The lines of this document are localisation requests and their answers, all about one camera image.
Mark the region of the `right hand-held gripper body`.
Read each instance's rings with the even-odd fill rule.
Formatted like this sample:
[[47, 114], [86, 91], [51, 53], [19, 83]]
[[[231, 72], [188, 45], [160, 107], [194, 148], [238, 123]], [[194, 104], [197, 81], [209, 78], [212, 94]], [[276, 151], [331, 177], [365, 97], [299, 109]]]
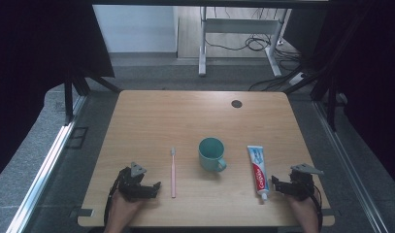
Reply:
[[314, 194], [313, 175], [322, 176], [323, 174], [323, 171], [307, 163], [293, 165], [289, 174], [290, 182], [281, 188], [281, 192], [303, 201]]

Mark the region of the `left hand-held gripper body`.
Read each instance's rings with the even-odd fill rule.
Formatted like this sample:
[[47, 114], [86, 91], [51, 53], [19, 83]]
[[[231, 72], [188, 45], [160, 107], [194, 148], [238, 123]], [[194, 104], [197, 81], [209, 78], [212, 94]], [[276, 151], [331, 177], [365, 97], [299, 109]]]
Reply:
[[118, 189], [128, 199], [150, 199], [145, 197], [143, 185], [141, 182], [145, 176], [146, 169], [136, 162], [131, 163], [131, 179], [129, 185], [123, 185], [118, 182]]

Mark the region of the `pink toothbrush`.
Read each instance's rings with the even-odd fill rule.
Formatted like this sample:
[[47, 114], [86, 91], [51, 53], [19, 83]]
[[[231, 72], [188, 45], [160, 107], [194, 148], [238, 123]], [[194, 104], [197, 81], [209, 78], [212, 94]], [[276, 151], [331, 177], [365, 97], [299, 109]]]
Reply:
[[171, 148], [171, 155], [172, 155], [171, 196], [172, 196], [172, 198], [176, 198], [176, 163], [175, 163], [176, 149], [175, 148]]

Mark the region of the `teal cup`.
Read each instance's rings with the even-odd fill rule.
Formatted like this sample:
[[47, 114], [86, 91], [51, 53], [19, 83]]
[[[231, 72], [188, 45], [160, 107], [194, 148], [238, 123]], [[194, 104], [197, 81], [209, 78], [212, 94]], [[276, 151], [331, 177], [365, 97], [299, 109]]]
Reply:
[[203, 139], [199, 146], [200, 165], [210, 172], [222, 172], [227, 164], [223, 158], [225, 147], [223, 143], [213, 137]]

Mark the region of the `person's left hand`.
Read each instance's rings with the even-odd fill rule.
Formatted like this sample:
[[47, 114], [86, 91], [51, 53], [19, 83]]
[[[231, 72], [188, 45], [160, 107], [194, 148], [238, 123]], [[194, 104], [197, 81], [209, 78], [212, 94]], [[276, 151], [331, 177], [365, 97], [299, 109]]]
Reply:
[[144, 204], [144, 200], [130, 202], [119, 191], [116, 191], [112, 196], [109, 222], [130, 222]]

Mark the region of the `person's right hand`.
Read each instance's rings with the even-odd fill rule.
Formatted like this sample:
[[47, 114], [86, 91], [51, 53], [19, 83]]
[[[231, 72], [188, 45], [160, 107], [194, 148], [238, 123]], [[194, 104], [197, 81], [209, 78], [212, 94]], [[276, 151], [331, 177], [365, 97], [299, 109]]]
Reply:
[[312, 216], [316, 213], [315, 204], [311, 197], [298, 200], [294, 196], [286, 195], [285, 198], [295, 216]]

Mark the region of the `white toothpaste tube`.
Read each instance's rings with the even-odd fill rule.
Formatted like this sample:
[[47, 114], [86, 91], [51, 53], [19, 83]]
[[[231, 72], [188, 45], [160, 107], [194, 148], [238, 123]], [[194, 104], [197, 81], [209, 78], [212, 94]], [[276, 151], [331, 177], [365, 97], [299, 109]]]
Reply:
[[263, 201], [267, 201], [270, 188], [265, 169], [263, 148], [261, 146], [248, 146], [247, 151], [251, 160], [257, 194]]

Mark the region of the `black metal stand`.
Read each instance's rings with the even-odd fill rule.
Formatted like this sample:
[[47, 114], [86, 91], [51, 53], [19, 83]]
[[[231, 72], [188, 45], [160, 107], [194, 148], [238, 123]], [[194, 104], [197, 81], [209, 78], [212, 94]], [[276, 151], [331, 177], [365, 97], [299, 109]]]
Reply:
[[[101, 84], [108, 90], [120, 93], [121, 88], [116, 85], [109, 83], [103, 77], [100, 76], [89, 76], [90, 79]], [[83, 76], [68, 75], [64, 81], [64, 104], [65, 104], [65, 124], [69, 125], [74, 119], [74, 102], [73, 102], [73, 89], [79, 94], [79, 96], [87, 96], [90, 88], [86, 79]]]
[[317, 81], [317, 84], [314, 86], [313, 90], [310, 93], [310, 96], [313, 101], [321, 100], [325, 94], [328, 94], [328, 101], [327, 101], [327, 112], [326, 112], [326, 122], [330, 126], [330, 128], [335, 131], [335, 111], [336, 111], [336, 93], [337, 93], [337, 82], [336, 79], [327, 74], [312, 74], [307, 76], [306, 78], [302, 79], [298, 83], [294, 84], [293, 86], [285, 89], [283, 92], [285, 94], [290, 94], [309, 83]]

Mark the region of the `white power strip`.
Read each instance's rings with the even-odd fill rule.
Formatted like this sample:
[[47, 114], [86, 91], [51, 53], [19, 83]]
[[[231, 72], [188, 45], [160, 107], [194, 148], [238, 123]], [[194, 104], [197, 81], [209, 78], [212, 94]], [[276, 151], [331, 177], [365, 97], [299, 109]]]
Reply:
[[295, 85], [297, 83], [299, 83], [300, 81], [302, 81], [307, 75], [305, 73], [298, 73], [296, 76], [294, 76], [290, 81], [289, 84], [290, 85]]

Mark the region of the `black curtain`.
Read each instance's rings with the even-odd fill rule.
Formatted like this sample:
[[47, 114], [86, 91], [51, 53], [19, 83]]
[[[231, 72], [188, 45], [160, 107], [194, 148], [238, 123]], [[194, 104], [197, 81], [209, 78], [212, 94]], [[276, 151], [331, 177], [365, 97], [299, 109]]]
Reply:
[[[341, 55], [334, 76], [345, 114], [395, 182], [395, 0], [372, 1]], [[318, 70], [334, 55], [353, 13], [294, 9], [283, 39]]]
[[0, 174], [50, 89], [113, 74], [90, 0], [0, 0]]

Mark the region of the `aluminium rail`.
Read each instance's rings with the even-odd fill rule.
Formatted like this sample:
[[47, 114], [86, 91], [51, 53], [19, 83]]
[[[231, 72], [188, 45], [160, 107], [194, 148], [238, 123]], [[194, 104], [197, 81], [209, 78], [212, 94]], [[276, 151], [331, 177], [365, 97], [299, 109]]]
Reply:
[[364, 214], [367, 217], [370, 225], [372, 226], [375, 233], [382, 233], [382, 219], [379, 216], [378, 208], [373, 201], [372, 196], [369, 194], [367, 188], [362, 183], [357, 171], [352, 164], [346, 148], [338, 134], [332, 130], [331, 126], [326, 121], [326, 114], [323, 109], [323, 106], [318, 103], [312, 101], [313, 107], [316, 110], [318, 118], [326, 132], [332, 147], [334, 148], [335, 154], [337, 155], [338, 159], [342, 167], [346, 172], [347, 179], [349, 180], [351, 187], [356, 194], [356, 197], [360, 203], [360, 206], [363, 209]]
[[85, 97], [78, 97], [72, 105], [72, 113], [75, 114], [70, 123], [63, 125], [56, 135], [49, 152], [43, 161], [33, 183], [30, 185], [27, 193], [17, 212], [9, 225], [6, 233], [23, 233], [29, 219], [37, 206], [37, 203], [48, 183], [49, 177], [53, 168], [59, 158], [59, 155], [65, 148], [67, 140], [70, 138], [73, 129], [75, 128], [80, 111], [86, 101]]

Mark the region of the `white desk frame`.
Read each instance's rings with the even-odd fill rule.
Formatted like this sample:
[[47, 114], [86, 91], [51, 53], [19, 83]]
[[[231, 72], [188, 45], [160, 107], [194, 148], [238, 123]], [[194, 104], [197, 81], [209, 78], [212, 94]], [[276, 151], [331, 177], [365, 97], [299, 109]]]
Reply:
[[199, 48], [198, 73], [201, 77], [206, 75], [207, 52], [206, 36], [208, 34], [248, 34], [270, 36], [270, 45], [263, 51], [265, 52], [269, 64], [275, 77], [281, 76], [280, 67], [275, 59], [275, 50], [280, 40], [280, 33], [283, 29], [288, 10], [282, 9], [281, 14], [276, 19], [262, 18], [209, 18], [207, 17], [207, 8], [200, 8], [201, 22], [201, 42]]

